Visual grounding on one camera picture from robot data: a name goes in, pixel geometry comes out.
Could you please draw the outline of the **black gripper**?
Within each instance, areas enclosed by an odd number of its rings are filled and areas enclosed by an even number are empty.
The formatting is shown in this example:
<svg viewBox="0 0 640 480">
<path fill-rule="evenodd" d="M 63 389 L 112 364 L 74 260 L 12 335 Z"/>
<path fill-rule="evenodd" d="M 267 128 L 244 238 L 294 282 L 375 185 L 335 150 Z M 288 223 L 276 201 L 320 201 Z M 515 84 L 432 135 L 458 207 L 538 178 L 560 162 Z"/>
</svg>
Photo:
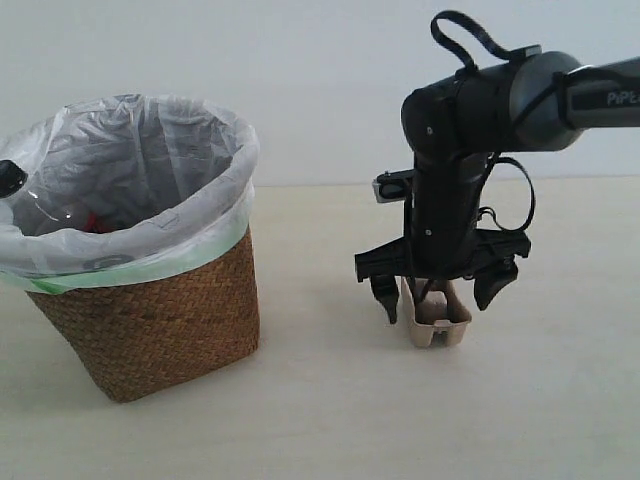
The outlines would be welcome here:
<svg viewBox="0 0 640 480">
<path fill-rule="evenodd" d="M 513 258 L 529 256 L 531 241 L 526 229 L 531 218 L 513 229 L 477 226 L 484 215 L 497 218 L 493 208 L 480 205 L 480 196 L 493 168 L 500 164 L 528 174 L 514 158 L 497 154 L 472 155 L 446 167 L 412 168 L 412 192 L 401 201 L 402 236 L 354 257 L 357 280 L 370 279 L 372 294 L 390 323 L 398 320 L 399 290 L 394 276 L 475 276 L 473 294 L 480 311 L 517 279 L 519 270 Z"/>
</svg>

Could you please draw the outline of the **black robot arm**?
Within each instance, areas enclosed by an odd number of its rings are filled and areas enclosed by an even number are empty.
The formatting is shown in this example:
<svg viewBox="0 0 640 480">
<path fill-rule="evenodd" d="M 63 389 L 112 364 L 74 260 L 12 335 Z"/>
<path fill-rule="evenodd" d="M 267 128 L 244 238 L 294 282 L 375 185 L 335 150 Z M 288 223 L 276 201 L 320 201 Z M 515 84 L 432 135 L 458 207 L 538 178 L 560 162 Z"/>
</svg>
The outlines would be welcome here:
<svg viewBox="0 0 640 480">
<path fill-rule="evenodd" d="M 588 129 L 637 126 L 639 62 L 586 66 L 550 51 L 468 67 L 414 90 L 401 123 L 413 166 L 378 175 L 373 189 L 380 203 L 403 203 L 403 232 L 357 254 L 356 276 L 370 283 L 390 321 L 397 318 L 398 278 L 413 285 L 417 302 L 448 280 L 472 280 L 485 309 L 516 279 L 516 259 L 531 249 L 523 227 L 478 227 L 491 171 L 518 152 L 564 150 Z"/>
</svg>

